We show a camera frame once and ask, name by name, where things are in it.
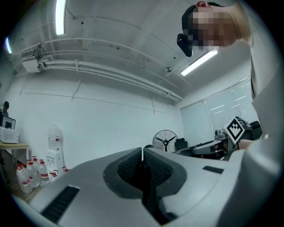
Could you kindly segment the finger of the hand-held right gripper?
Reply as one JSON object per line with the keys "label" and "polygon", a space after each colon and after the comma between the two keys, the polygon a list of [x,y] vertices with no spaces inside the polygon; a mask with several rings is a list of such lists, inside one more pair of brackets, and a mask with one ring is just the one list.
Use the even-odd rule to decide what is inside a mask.
{"label": "finger of the hand-held right gripper", "polygon": [[193,154],[195,155],[209,155],[224,150],[222,141],[209,141],[198,144],[193,147]]}

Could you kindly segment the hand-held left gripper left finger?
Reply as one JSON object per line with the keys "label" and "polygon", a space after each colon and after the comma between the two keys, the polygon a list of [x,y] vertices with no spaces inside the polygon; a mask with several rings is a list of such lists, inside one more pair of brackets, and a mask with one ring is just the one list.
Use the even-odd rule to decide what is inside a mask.
{"label": "hand-held left gripper left finger", "polygon": [[143,227],[141,199],[122,198],[105,182],[105,168],[120,164],[126,155],[141,155],[130,149],[79,164],[45,186],[31,200],[40,223],[60,227]]}

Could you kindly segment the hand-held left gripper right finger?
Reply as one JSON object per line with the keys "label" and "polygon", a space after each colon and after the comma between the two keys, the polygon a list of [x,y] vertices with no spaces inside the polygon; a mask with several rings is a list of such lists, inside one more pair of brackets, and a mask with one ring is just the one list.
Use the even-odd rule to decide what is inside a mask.
{"label": "hand-held left gripper right finger", "polygon": [[205,198],[229,164],[150,148],[144,149],[144,160],[155,183],[163,227],[179,227],[181,218]]}

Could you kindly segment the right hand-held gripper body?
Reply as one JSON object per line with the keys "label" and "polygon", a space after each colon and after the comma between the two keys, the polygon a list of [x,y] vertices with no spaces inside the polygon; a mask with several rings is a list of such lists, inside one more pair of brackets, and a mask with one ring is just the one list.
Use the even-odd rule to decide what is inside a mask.
{"label": "right hand-held gripper body", "polygon": [[240,149],[240,138],[245,132],[236,117],[230,118],[220,129],[215,130],[215,154],[218,160],[228,160]]}

